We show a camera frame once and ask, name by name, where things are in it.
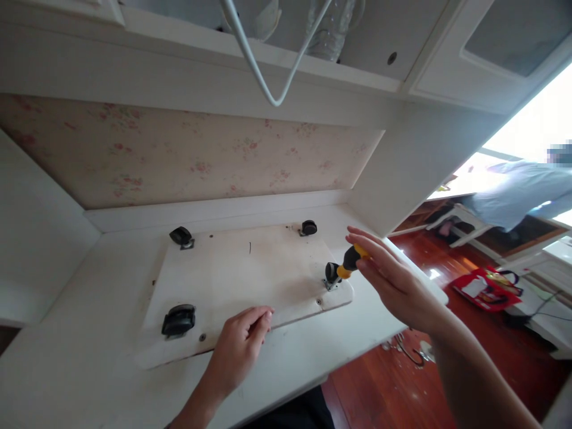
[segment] red bag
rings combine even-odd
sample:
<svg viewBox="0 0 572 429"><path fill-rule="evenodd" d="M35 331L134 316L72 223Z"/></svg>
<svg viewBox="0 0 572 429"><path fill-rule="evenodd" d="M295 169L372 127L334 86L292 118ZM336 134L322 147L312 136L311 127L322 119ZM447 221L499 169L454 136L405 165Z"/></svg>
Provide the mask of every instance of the red bag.
<svg viewBox="0 0 572 429"><path fill-rule="evenodd" d="M512 274L514 281L509 281L504 274ZM470 302L488 312L498 312L518 304L523 294L517 288L518 276L512 271L498 272L494 268L477 268L470 274L459 277L451 283L453 288Z"/></svg>

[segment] bottle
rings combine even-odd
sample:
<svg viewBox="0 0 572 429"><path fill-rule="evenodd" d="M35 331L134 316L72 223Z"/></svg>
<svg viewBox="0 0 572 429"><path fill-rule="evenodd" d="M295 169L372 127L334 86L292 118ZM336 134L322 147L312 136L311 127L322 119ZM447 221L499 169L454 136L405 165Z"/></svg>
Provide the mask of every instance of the bottle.
<svg viewBox="0 0 572 429"><path fill-rule="evenodd" d="M306 37L308 37L316 17L322 10L324 2L324 0L310 0ZM361 2L356 23L350 27L356 0L332 0L320 25L312 36L306 54L322 60L336 62L344 47L347 32L355 28L361 19L365 0L361 0Z"/></svg>

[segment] chair leg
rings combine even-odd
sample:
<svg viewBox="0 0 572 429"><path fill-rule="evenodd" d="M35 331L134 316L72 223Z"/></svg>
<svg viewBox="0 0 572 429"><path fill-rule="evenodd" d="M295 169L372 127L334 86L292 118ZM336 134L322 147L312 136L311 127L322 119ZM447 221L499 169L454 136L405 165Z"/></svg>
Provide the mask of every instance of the chair leg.
<svg viewBox="0 0 572 429"><path fill-rule="evenodd" d="M454 209L449 210L447 213L445 213L443 216L441 216L440 218L438 218L435 222L433 222L431 225L427 225L427 227L425 228L426 230L430 230L433 229L437 226L439 226L445 219L454 216L455 214L453 213Z"/></svg>
<svg viewBox="0 0 572 429"><path fill-rule="evenodd" d="M471 241L473 238L477 238L479 235L482 235L483 233L485 233L490 228L492 228L492 226L487 225L487 226L484 226L482 228L475 229L470 234L467 234L466 236L461 237L460 239L455 241L454 243L451 243L451 245L449 247L459 247L460 245L466 244L469 241Z"/></svg>

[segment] light blue shirt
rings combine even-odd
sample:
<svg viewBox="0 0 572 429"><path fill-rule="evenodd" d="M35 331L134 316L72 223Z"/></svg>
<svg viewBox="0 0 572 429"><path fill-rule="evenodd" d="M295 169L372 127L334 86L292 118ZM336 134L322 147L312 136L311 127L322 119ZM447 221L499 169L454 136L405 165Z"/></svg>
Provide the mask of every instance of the light blue shirt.
<svg viewBox="0 0 572 429"><path fill-rule="evenodd" d="M506 180L463 201L483 222L510 231L526 214L551 219L572 210L570 168L517 161L490 167L489 171L506 175Z"/></svg>

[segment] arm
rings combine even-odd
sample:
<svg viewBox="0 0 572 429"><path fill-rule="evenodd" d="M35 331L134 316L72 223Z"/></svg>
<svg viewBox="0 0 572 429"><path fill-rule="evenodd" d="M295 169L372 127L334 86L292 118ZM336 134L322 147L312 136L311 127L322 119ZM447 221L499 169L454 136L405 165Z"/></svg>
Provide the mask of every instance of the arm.
<svg viewBox="0 0 572 429"><path fill-rule="evenodd" d="M529 211L529 215L552 219L569 210L572 210L572 192L558 197L556 200L551 201L550 204L542 206L539 209Z"/></svg>
<svg viewBox="0 0 572 429"><path fill-rule="evenodd" d="M540 425L502 378L471 331L431 294L377 237L348 227L346 240L371 260L357 267L386 308L431 337L447 402L459 428L539 429Z"/></svg>
<svg viewBox="0 0 572 429"><path fill-rule="evenodd" d="M207 427L220 404L244 381L258 359L272 313L271 307L252 307L226 321L201 381L169 429Z"/></svg>

